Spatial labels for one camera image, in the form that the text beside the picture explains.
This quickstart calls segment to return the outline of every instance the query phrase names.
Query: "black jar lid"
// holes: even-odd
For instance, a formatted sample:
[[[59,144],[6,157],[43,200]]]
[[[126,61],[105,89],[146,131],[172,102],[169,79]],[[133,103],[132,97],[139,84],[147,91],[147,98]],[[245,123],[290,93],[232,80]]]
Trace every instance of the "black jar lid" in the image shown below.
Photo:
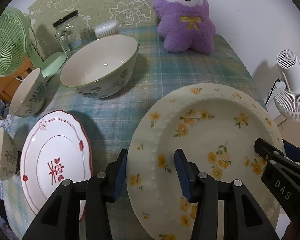
[[[79,12],[78,10],[75,10],[74,12],[71,12],[69,14],[67,14],[66,16],[62,17],[60,20],[57,20],[54,24],[52,24],[52,26],[54,28],[58,27],[59,25],[63,24],[64,22],[66,22],[67,20],[69,20],[70,18],[78,15]]]

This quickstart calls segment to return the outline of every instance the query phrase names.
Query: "plate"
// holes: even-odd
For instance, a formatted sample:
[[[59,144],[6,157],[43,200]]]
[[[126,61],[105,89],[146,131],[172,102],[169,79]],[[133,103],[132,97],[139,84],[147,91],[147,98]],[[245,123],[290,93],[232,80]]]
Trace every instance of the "plate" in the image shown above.
[[[37,214],[64,179],[91,178],[91,150],[82,125],[64,111],[42,117],[29,132],[22,149],[20,175],[23,192]],[[80,203],[80,218],[85,200]]]
[[[270,218],[278,202],[260,180],[266,161],[254,151],[257,138],[284,152],[267,111],[234,88],[195,84],[157,101],[140,121],[127,159],[129,198],[145,230],[155,240],[190,239],[197,204],[182,196],[174,167],[178,148],[215,179],[240,179]]]

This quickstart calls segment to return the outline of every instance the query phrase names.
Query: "black power cord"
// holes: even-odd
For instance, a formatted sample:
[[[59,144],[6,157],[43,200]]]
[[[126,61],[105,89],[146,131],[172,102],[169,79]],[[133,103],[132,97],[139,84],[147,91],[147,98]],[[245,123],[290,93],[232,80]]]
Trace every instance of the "black power cord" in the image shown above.
[[[271,94],[272,94],[272,92],[273,92],[273,90],[274,90],[274,86],[275,86],[275,84],[276,84],[277,82],[281,82],[281,80],[280,80],[279,78],[277,78],[276,81],[274,82],[273,87],[272,87],[271,92],[270,92],[270,95],[268,96],[268,99],[267,99],[267,101],[266,101],[266,104],[268,103],[268,101],[269,101],[269,99],[270,99],[270,96],[271,96]]]

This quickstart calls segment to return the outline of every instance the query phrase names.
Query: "glass jar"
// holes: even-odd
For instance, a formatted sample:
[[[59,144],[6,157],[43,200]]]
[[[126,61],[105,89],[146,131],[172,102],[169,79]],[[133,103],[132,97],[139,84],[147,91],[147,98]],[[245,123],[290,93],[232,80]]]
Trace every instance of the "glass jar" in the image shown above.
[[[53,24],[56,39],[67,57],[91,42],[90,30],[78,10],[64,16]]]

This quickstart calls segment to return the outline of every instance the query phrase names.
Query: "electric fan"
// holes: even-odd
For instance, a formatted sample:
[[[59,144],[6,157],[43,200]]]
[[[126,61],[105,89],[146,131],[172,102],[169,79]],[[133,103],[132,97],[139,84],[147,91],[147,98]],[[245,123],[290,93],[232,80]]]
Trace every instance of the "electric fan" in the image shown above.
[[[25,55],[28,55],[35,68],[42,70],[46,81],[65,62],[66,55],[63,52],[57,52],[42,61],[36,51],[37,44],[34,47],[30,42],[29,28],[34,33],[30,18],[16,8],[7,7],[0,16],[0,76],[10,75],[17,70]]]
[[[300,59],[285,49],[277,55],[277,63],[287,88],[274,97],[274,103],[287,119],[300,122]]]

